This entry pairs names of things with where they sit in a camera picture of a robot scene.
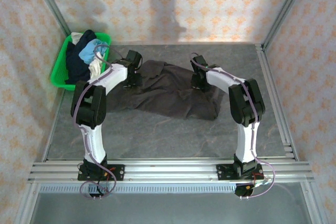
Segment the aluminum frame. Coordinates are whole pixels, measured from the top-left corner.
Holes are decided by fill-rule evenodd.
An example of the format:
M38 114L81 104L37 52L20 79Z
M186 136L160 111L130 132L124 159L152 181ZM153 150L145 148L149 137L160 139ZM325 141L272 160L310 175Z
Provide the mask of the aluminum frame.
M71 34L71 30L65 21L61 11L59 10L55 0L45 0L47 5L49 6L49 9L51 13L54 15L56 18L58 24L60 25L61 30L66 36L69 36Z
M60 109L60 107L62 105L62 101L63 101L63 98L64 98L64 92L65 92L65 90L63 89L62 92L61 92L61 94L58 96L59 101L57 101L57 108L56 108L56 113L55 113L54 119L52 121L53 123L51 125L51 131L49 133L49 136L48 136L48 139L47 139L47 143L46 143L46 146L44 148L43 155L42 155L42 158L41 158L42 162L45 162L47 160L47 157L48 157L48 152L49 152L49 149L50 149L51 140L54 137L54 132L55 132L55 128L56 128L56 122L57 122L57 118L58 118L58 112L59 112L59 109Z
M298 161L299 157L298 157L297 149L295 147L292 134L289 130L287 116L282 109L282 105L281 105L280 98L279 98L279 93L277 91L277 88L276 88L276 85L273 79L273 74L271 72L271 68L269 66L267 56L260 44L256 44L256 50L257 50L258 58L260 61L261 69L264 74L266 86L267 86L268 93L271 99L276 121L279 127L282 143L284 144L284 147L292 148L294 158Z
M283 4L277 18L275 19L271 29L269 30L266 39L263 43L263 48L265 51L269 48L270 44L272 43L276 33L280 29L282 23L286 19L288 13L290 12L292 6L294 5L295 0L286 0L285 3Z
M317 185L310 182L301 182L301 188L312 223L328 224L329 221L324 212L321 197L317 194Z
M22 196L22 201L19 206L18 214L16 215L14 224L30 223L40 187L41 185L36 183L27 185L24 195Z
M308 162L292 158L264 158L276 171L277 183L313 181ZM34 163L28 177L29 183L78 183L78 167L82 161L47 161ZM218 180L217 164L232 164L231 159L116 159L109 164L124 164L124 181L132 183L213 183L236 184L250 180ZM263 166L265 176L272 177L271 169Z

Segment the table surface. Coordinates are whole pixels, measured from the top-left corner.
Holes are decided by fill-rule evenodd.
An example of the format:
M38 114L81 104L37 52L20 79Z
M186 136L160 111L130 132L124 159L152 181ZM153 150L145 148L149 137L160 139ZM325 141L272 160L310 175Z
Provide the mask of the table surface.
M197 52L208 64L217 64L235 76L257 80L266 106L257 133L258 156L285 156L279 129L254 45L133 45L114 46L124 56L136 50L143 60L161 60L192 70L189 56ZM110 53L111 61L115 54ZM48 159L83 159L79 129L70 116L73 92L66 91L58 113ZM115 158L232 158L237 147L237 126L228 95L215 121L173 119L139 110L108 113L102 126L108 159Z

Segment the blue cloth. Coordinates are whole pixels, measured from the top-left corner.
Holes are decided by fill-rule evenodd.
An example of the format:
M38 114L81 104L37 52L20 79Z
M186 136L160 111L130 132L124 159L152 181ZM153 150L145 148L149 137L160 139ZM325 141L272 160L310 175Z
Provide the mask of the blue cloth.
M95 53L93 52L96 45L108 45L106 42L103 42L99 39L93 39L90 41L86 47L79 53L79 57L86 63L90 64L93 59L95 58ZM105 51L108 49L108 47L98 47L96 52L100 52L101 55L104 55Z

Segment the floral wallpaper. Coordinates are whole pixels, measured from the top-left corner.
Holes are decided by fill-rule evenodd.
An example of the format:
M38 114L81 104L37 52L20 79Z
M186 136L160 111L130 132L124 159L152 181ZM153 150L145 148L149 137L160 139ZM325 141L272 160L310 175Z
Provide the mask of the floral wallpaper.
M58 91L49 74L64 40L44 0L0 2L0 223L13 223L41 156Z
M296 0L267 57L300 158L336 223L336 0Z
M285 0L55 0L72 31L117 44L253 42L266 38Z

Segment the green plastic basket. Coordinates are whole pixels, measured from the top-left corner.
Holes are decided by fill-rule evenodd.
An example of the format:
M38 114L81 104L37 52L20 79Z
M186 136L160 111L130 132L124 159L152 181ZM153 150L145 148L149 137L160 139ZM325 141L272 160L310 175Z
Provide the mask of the green plastic basket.
M95 33L97 39L100 39L101 41L106 42L107 44L111 45L111 37L108 34L103 34L103 33ZM72 42L71 35L69 35L64 43L63 46L58 54L57 60L54 65L54 69L52 70L50 80L53 85L59 87L59 88L64 88L66 90L74 91L76 85L74 84L65 84L65 80L68 80L68 70L66 67L66 51L67 51L67 46L68 42ZM104 60L107 60L109 58L109 49L106 50ZM101 72L103 73L106 68L106 63L103 63L101 66Z

